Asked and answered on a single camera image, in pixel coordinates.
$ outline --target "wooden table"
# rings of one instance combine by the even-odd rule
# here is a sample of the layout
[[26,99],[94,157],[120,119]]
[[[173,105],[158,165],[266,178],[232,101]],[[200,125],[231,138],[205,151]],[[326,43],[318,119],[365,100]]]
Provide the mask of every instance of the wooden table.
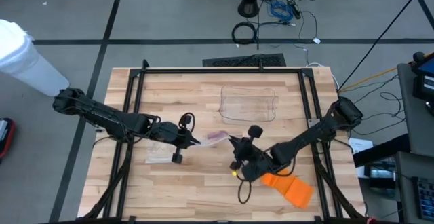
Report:
[[[113,69],[105,104],[122,109],[129,71],[127,68]],[[332,74],[328,67],[315,67],[313,72],[324,115],[330,104],[337,99]],[[254,96],[264,94],[260,89],[272,89],[277,97],[275,119],[261,123],[224,123],[219,114],[220,95],[224,86],[258,90]],[[314,115],[311,99],[309,103]],[[191,112],[196,117],[193,135],[199,140],[208,133],[219,130],[225,130],[234,136],[246,135],[251,124],[258,124],[263,127],[264,133],[254,143],[262,149],[277,142],[288,141],[307,129],[300,86],[295,74],[146,74],[140,112],[158,115],[163,121],[174,123],[178,123],[185,112]],[[103,136],[106,134],[98,134],[97,139]],[[347,141],[344,133],[339,133],[338,139]],[[145,160],[149,158],[147,154],[153,145],[154,142],[146,140],[134,145],[124,219],[134,215],[138,220],[160,221],[312,221],[315,215],[322,215],[316,188],[308,208],[300,209],[293,207],[275,189],[256,181],[252,183],[249,202],[240,204],[237,199],[239,181],[229,170],[233,148],[228,141],[211,147],[189,147],[182,151],[184,160],[181,165],[147,164]],[[158,153],[173,152],[171,145],[155,145],[159,148]],[[87,213],[106,189],[114,150],[115,142],[109,139],[100,141],[94,147],[78,216]],[[338,186],[363,214],[365,206],[351,150],[340,143],[332,143],[330,153]],[[295,174],[309,185],[316,186],[310,147],[300,150],[296,156]],[[327,185],[326,193],[330,214],[334,216]],[[114,196],[113,206],[117,203],[117,195],[118,193]]]

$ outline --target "black metal frame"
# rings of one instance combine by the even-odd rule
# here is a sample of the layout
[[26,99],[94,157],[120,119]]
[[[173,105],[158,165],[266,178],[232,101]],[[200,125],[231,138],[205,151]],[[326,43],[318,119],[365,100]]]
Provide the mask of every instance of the black metal frame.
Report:
[[[204,74],[204,73],[227,73],[227,74],[239,74],[239,73],[287,73],[287,74],[297,74],[298,80],[300,83],[300,92],[302,96],[302,103],[304,107],[304,114],[306,116],[306,120],[308,122],[309,119],[312,119],[311,117],[311,110],[309,107],[309,100],[307,97],[307,91],[306,91],[306,84],[304,82],[304,77],[307,77],[312,93],[313,98],[313,105],[315,108],[315,115],[319,119],[321,118],[321,107],[319,104],[319,98],[317,94],[317,89],[315,86],[315,80],[313,77],[313,70],[312,68],[301,68],[301,69],[276,69],[276,68],[236,68],[236,69],[228,69],[227,67],[223,68],[217,68],[217,69],[207,69],[207,68],[198,68],[198,69],[147,69],[149,67],[147,61],[144,60],[143,66],[141,69],[131,69],[130,74],[128,77],[128,85],[127,85],[127,91],[125,93],[125,102],[123,105],[123,111],[128,112],[130,107],[130,97],[132,95],[132,88],[133,88],[133,82],[136,77],[139,78],[138,80],[138,87],[137,87],[137,93],[136,93],[136,100],[134,101],[134,113],[139,112],[140,108],[140,100],[142,97],[142,91],[143,91],[143,83],[144,83],[144,76],[146,74]],[[332,165],[332,159],[330,157],[330,151],[327,147],[327,142],[322,142],[323,144],[323,151],[324,151],[324,157],[325,157],[325,164],[328,171],[328,174],[332,177],[333,181],[335,181],[334,178],[334,171],[333,171],[333,165]],[[121,157],[121,150],[122,150],[123,143],[117,142],[115,147],[115,154],[113,157],[113,165],[111,169],[111,177],[110,180],[112,181],[117,176],[117,171],[119,167],[119,160]],[[323,217],[330,217],[330,212],[328,209],[328,203],[327,203],[327,197],[326,197],[326,189],[324,187],[324,182],[321,176],[317,172],[317,166],[321,163],[321,159],[319,158],[319,152],[317,148],[317,143],[311,143],[311,150],[313,155],[313,162],[315,166],[315,174],[317,178],[317,187],[319,192],[319,198],[321,202],[321,209],[323,212]],[[117,204],[117,211],[116,211],[116,217],[118,219],[122,218],[123,214],[123,207],[125,204],[125,195],[126,195],[126,189],[127,189],[127,181],[128,181],[128,173],[130,171],[130,164],[131,164],[131,156],[133,151],[133,145],[128,144],[127,145],[127,151],[125,153],[125,158],[127,159],[125,161],[125,167],[126,167],[126,173],[123,175],[123,178],[121,180],[121,189],[119,192],[119,199]],[[337,217],[342,217],[342,210],[340,207],[340,204],[338,201],[334,199],[334,208],[336,211]],[[112,203],[112,197],[110,197],[104,207],[103,212],[103,218],[107,218],[110,216],[111,211],[111,203]],[[194,221],[135,221],[134,223],[194,223]],[[200,223],[215,223],[214,221],[201,221]],[[262,221],[252,221],[252,222],[242,222],[242,223],[267,223]],[[292,224],[311,224],[315,223],[315,221],[282,221],[280,223],[292,223]]]

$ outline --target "orange cloth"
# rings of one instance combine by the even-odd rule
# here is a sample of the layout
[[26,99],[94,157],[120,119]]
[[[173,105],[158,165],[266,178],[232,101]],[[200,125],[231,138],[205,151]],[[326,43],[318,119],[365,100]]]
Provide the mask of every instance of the orange cloth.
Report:
[[[279,174],[288,173],[286,169],[279,172]],[[307,207],[313,194],[313,187],[307,185],[294,175],[276,176],[267,173],[263,175],[260,180],[264,185],[276,188],[287,201],[300,208]]]

